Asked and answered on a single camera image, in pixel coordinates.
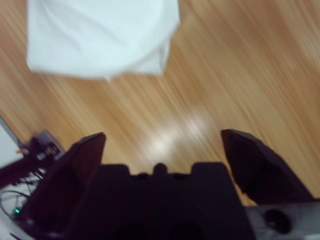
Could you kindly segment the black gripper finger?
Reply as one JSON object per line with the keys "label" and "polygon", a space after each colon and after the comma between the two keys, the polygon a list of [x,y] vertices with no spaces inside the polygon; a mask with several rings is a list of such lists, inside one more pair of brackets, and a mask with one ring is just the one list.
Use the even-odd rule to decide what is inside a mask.
{"label": "black gripper finger", "polygon": [[233,179],[258,205],[313,202],[314,197],[283,158],[250,133],[220,132]]}
{"label": "black gripper finger", "polygon": [[23,207],[28,227],[60,227],[73,215],[93,173],[101,165],[107,137],[99,132],[86,136],[47,171]]}

